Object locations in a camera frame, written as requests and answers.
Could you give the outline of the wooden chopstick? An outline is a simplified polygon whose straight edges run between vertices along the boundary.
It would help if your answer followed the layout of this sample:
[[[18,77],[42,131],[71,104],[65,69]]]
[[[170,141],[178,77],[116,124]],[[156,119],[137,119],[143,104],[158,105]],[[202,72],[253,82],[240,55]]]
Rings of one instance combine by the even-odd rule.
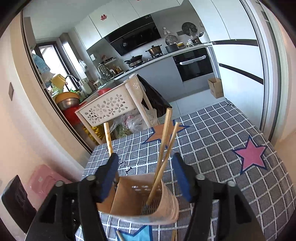
[[[148,199],[147,199],[147,201],[145,203],[145,207],[149,207],[151,205],[153,199],[154,199],[154,196],[156,194],[156,190],[158,188],[159,182],[161,181],[161,178],[163,176],[165,167],[167,165],[168,158],[169,158],[169,155],[170,155],[172,146],[173,146],[173,144],[175,142],[175,138],[176,138],[176,134],[178,132],[179,125],[180,125],[179,122],[176,122],[175,123],[174,129],[173,129],[173,132],[171,134],[171,138],[170,138],[170,141],[169,141],[169,144],[168,144],[168,148],[167,148],[166,154],[165,154],[165,156],[163,156],[161,168],[160,168],[160,170],[158,172],[158,175],[157,175],[156,180],[153,183],[151,192],[149,193],[149,197],[148,197]]]
[[[166,109],[166,118],[165,118],[165,122],[164,122],[164,126],[163,126],[162,138],[161,138],[161,145],[159,148],[158,162],[157,162],[157,167],[156,167],[156,171],[154,174],[154,181],[156,180],[158,172],[159,172],[161,165],[162,165],[162,159],[163,159],[163,155],[164,155],[164,151],[165,151],[165,147],[166,147],[166,141],[167,141],[170,122],[171,122],[171,115],[172,115],[172,109],[167,108]]]
[[[125,241],[125,239],[123,238],[123,236],[121,235],[120,231],[119,230],[116,230],[116,235],[118,236],[118,239],[120,241]]]

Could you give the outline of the pink plastic utensil holder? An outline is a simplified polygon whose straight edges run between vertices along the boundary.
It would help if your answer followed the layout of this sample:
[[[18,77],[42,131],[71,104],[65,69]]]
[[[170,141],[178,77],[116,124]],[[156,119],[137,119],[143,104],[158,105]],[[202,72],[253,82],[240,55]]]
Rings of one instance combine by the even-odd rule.
[[[179,202],[164,182],[159,183],[151,205],[142,214],[153,180],[154,173],[121,176],[117,187],[112,187],[103,203],[96,204],[98,211],[141,225],[170,225],[176,222]]]

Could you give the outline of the grey checked tablecloth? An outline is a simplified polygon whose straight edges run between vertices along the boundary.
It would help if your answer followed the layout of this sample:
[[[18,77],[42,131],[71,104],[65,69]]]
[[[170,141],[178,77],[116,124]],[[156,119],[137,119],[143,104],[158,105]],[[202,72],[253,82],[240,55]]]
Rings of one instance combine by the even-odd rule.
[[[283,161],[263,133],[228,100],[181,116],[173,124],[175,121],[183,129],[177,133],[171,154],[179,152],[186,164],[211,181],[234,181],[248,200],[266,240],[276,240],[295,210],[295,189]],[[119,155],[120,176],[155,171],[160,146],[160,137],[156,134],[155,126],[112,141]],[[233,150],[245,148],[249,137],[256,146],[265,147],[262,155],[265,168],[253,165],[241,172],[242,159]],[[106,144],[95,147],[82,178],[105,164],[108,156]],[[177,231],[176,240],[184,240],[193,205],[182,197],[171,158],[163,181],[177,197],[180,212],[175,223],[152,226],[153,240],[171,240],[173,230]],[[135,233],[141,227],[115,216],[99,214],[108,240],[117,240],[116,230]]]

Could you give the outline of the chopstick in holder left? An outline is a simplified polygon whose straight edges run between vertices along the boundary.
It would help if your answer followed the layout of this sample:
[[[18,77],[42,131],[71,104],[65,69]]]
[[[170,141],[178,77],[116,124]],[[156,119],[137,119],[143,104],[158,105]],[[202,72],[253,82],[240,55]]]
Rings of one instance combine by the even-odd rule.
[[[111,156],[112,153],[113,153],[113,148],[112,148],[112,143],[111,143],[111,135],[110,135],[110,130],[109,130],[109,124],[108,124],[108,122],[105,122],[103,125],[104,125],[104,132],[105,132],[105,137],[106,137],[106,143],[107,143],[109,156]]]

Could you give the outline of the pink plastic stool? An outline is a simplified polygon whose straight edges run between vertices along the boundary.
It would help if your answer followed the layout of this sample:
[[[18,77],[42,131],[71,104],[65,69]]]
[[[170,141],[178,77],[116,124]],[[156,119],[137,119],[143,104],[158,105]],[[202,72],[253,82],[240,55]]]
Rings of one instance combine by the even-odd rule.
[[[29,181],[25,185],[29,201],[37,210],[47,197],[48,193],[57,181],[68,184],[70,180],[64,178],[46,165],[39,165],[34,169]]]

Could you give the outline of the metal bowl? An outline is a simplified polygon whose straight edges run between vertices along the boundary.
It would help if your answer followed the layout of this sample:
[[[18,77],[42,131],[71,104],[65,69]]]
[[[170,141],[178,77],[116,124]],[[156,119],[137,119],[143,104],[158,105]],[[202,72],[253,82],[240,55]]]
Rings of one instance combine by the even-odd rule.
[[[80,98],[74,92],[63,92],[55,97],[55,102],[60,110],[66,110],[78,106],[80,104]]]

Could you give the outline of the beige perforated plastic stool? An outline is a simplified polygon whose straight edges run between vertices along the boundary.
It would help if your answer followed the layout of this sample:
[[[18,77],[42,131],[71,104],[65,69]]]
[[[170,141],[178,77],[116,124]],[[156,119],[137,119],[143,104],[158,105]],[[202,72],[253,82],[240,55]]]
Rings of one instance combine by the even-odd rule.
[[[146,103],[148,110],[151,111],[152,116],[156,118],[156,110],[152,108],[137,74],[132,74],[128,80],[124,81],[122,84],[84,104],[81,108],[75,111],[75,114],[96,142],[102,145],[103,141],[97,136],[92,128],[102,125],[103,123],[134,109],[139,111],[148,128],[152,128],[159,124],[158,121],[153,123],[152,120],[149,119],[149,116],[142,105],[142,101]]]

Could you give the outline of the cardboard box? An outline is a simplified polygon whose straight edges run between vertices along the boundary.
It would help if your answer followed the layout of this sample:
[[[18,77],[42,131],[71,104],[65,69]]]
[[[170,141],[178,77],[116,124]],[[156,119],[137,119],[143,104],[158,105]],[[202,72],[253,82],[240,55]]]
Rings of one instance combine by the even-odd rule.
[[[208,85],[209,85],[211,94],[215,98],[224,97],[223,86],[222,86],[221,79],[216,78],[216,77],[210,78],[210,79],[208,79]]]

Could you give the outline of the black built-in oven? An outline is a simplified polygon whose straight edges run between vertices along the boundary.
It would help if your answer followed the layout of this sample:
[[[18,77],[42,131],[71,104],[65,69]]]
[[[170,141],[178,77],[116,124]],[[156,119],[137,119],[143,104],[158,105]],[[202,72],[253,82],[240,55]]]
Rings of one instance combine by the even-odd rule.
[[[206,48],[175,55],[173,60],[182,82],[213,73],[211,60]]]

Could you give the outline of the black wok pan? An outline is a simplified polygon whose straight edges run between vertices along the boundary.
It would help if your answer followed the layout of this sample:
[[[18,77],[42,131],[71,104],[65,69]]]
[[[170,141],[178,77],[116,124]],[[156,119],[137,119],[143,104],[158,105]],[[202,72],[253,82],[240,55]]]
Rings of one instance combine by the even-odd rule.
[[[130,68],[133,68],[135,65],[142,63],[142,55],[133,56],[131,59],[125,60],[125,63]]]

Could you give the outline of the cooking pot on stove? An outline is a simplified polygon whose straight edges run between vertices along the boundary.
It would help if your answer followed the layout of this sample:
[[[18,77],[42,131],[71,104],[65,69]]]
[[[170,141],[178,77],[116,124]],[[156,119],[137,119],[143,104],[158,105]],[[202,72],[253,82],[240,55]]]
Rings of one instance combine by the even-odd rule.
[[[151,56],[162,54],[161,45],[157,45],[157,46],[152,45],[151,48],[147,50],[147,52]]]

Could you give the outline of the black range hood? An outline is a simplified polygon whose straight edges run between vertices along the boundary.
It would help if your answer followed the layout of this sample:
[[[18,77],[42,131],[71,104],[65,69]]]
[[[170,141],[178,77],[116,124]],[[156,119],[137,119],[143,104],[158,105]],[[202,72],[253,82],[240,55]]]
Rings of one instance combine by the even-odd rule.
[[[151,15],[131,21],[104,37],[120,56],[160,38]]]

